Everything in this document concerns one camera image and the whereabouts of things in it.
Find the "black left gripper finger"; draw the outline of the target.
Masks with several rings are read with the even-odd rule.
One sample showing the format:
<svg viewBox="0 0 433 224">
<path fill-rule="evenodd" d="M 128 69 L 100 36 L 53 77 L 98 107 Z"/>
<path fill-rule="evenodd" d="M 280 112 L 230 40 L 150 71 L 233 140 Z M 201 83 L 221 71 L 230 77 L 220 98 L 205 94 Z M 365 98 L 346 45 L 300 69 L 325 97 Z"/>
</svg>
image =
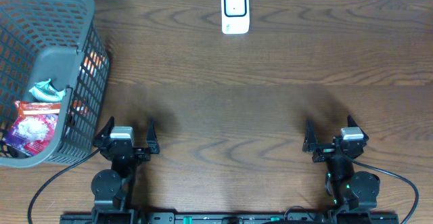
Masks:
<svg viewBox="0 0 433 224">
<path fill-rule="evenodd" d="M 102 130 L 95 136 L 93 140 L 94 147 L 103 147 L 106 144 L 106 141 L 110 138 L 110 133 L 114 128 L 114 117 L 111 116 L 106 125 L 102 128 Z"/>
<path fill-rule="evenodd" d="M 150 119 L 150 123 L 147 129 L 146 143 L 147 143 L 147 149 L 149 150 L 150 154 L 160 153 L 160 146 L 158 143 L 158 138 L 156 136 L 153 118 Z"/>
</svg>

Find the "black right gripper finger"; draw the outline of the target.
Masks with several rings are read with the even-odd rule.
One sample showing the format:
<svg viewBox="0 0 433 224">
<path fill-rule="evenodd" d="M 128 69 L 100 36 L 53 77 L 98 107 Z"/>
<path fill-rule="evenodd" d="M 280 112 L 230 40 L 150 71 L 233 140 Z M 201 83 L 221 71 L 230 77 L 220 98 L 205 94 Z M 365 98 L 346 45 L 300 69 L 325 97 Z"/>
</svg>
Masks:
<svg viewBox="0 0 433 224">
<path fill-rule="evenodd" d="M 312 122 L 306 120 L 306 133 L 304 137 L 304 143 L 302 146 L 303 152 L 314 152 L 317 148 L 317 138 L 315 136 L 315 131 Z"/>
<path fill-rule="evenodd" d="M 358 126 L 358 124 L 355 122 L 354 118 L 351 115 L 347 116 L 347 123 L 348 123 L 348 128 L 346 130 L 347 137 L 364 136 L 364 132 L 361 130 L 361 128 Z"/>
</svg>

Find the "purple red snack bag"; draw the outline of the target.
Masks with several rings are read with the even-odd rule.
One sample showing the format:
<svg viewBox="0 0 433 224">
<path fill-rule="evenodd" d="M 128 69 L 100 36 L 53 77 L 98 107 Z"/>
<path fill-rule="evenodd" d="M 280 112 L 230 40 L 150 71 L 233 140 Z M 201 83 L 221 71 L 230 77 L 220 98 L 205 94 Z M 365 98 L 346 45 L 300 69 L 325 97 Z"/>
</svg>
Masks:
<svg viewBox="0 0 433 224">
<path fill-rule="evenodd" d="M 57 114 L 19 117 L 3 140 L 15 150 L 27 156 L 35 156 L 50 144 L 57 121 Z"/>
</svg>

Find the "mint green snack packet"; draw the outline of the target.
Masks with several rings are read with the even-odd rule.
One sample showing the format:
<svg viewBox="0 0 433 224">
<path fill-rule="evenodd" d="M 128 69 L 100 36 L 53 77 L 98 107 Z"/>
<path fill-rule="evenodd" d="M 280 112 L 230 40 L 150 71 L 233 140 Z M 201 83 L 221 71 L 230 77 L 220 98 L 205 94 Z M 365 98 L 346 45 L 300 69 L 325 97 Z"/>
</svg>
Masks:
<svg viewBox="0 0 433 224">
<path fill-rule="evenodd" d="M 40 102 L 58 103 L 63 100 L 66 90 L 58 91 L 52 84 L 51 79 L 35 83 L 28 91 Z"/>
</svg>

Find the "red orange snack bar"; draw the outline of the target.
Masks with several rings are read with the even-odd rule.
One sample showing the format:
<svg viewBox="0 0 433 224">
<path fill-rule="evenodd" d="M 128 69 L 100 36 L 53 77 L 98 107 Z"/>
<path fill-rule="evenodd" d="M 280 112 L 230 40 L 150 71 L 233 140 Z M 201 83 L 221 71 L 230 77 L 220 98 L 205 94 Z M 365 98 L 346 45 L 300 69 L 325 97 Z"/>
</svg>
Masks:
<svg viewBox="0 0 433 224">
<path fill-rule="evenodd" d="M 14 104 L 18 110 L 18 116 L 59 114 L 61 108 L 61 103 L 15 101 Z"/>
</svg>

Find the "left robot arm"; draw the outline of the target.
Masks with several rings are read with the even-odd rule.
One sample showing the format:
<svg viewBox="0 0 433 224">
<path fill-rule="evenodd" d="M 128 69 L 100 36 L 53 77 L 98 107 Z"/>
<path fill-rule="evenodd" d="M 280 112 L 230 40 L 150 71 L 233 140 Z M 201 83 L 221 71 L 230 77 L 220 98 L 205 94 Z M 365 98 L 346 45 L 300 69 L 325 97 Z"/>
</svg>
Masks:
<svg viewBox="0 0 433 224">
<path fill-rule="evenodd" d="M 138 167 L 160 153 L 154 120 L 147 128 L 147 146 L 135 147 L 134 141 L 133 128 L 117 127 L 113 117 L 95 136 L 93 145 L 111 168 L 98 172 L 91 182 L 92 223 L 147 223 L 146 214 L 131 207 L 131 199 Z"/>
</svg>

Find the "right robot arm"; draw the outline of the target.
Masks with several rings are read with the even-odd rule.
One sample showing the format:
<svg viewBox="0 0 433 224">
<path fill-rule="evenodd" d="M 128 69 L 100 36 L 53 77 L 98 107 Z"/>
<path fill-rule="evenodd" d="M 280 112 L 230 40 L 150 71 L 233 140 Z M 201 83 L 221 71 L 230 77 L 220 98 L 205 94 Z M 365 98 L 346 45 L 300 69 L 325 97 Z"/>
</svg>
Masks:
<svg viewBox="0 0 433 224">
<path fill-rule="evenodd" d="M 320 143 L 311 120 L 306 121 L 303 152 L 312 154 L 314 163 L 327 165 L 325 188 L 335 206 L 327 211 L 329 223 L 369 223 L 369 211 L 377 206 L 380 179 L 366 171 L 354 170 L 353 160 L 363 154 L 369 137 L 352 116 L 330 143 Z"/>
</svg>

